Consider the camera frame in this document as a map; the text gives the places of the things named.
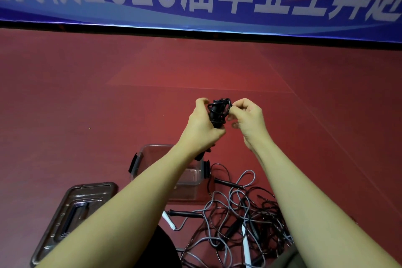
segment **transparent plastic box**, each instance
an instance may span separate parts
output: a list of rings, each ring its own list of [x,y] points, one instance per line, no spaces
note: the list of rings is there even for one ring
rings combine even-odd
[[[169,144],[148,144],[143,146],[135,158],[131,170],[131,180],[133,181],[149,166],[167,154],[172,147],[173,145]],[[201,159],[200,161],[193,160],[187,166],[174,187],[170,195],[170,200],[191,201],[197,199],[198,185],[203,179],[209,177],[209,174],[205,171],[204,165],[204,160]]]

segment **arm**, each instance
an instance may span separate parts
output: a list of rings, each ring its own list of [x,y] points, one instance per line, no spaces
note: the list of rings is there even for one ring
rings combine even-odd
[[[308,267],[400,267],[276,146],[261,108],[242,99],[229,112],[263,167]]]
[[[151,239],[187,165],[225,133],[208,118],[207,99],[196,108],[179,142],[69,234],[38,268],[131,268]]]

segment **forearm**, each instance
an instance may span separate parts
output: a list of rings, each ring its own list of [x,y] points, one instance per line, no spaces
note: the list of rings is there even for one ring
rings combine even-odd
[[[132,267],[194,156],[175,145],[66,237],[38,267]]]
[[[399,267],[270,138],[253,148],[308,267]]]

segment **hand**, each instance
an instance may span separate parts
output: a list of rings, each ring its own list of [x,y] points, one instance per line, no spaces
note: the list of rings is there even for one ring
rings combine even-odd
[[[215,144],[225,133],[225,127],[214,128],[209,120],[205,105],[209,103],[206,98],[195,101],[195,109],[188,118],[178,143],[186,147],[195,156]]]
[[[253,144],[264,138],[271,138],[265,127],[263,110],[249,99],[240,99],[233,103],[229,110],[228,121],[237,119],[232,123],[233,128],[240,128],[246,146],[254,151]]]

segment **tangled cable pile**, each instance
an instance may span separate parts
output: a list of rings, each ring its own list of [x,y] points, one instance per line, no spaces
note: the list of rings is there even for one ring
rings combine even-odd
[[[208,193],[211,200],[203,209],[194,210],[194,213],[202,214],[202,224],[194,232],[190,241],[184,249],[177,249],[181,253],[181,261],[184,267],[208,267],[200,258],[194,255],[191,250],[202,242],[209,242],[215,249],[218,260],[222,267],[265,267],[266,259],[276,258],[293,244],[293,238],[283,219],[281,210],[276,202],[275,196],[268,190],[253,186],[255,173],[246,170],[236,182],[232,182],[228,169],[222,164],[213,164],[211,171],[223,168],[229,180],[214,179],[216,184],[223,184],[230,187],[228,195],[220,191],[209,191],[212,177],[208,181]],[[253,175],[250,183],[242,185],[240,182],[246,175]],[[176,228],[180,231],[186,223],[185,218],[182,225]],[[204,232],[205,237],[198,238]],[[251,264],[242,260],[240,263],[233,263],[232,248],[241,246],[243,239],[247,241],[253,259]],[[190,263],[186,257],[194,257],[201,266]]]

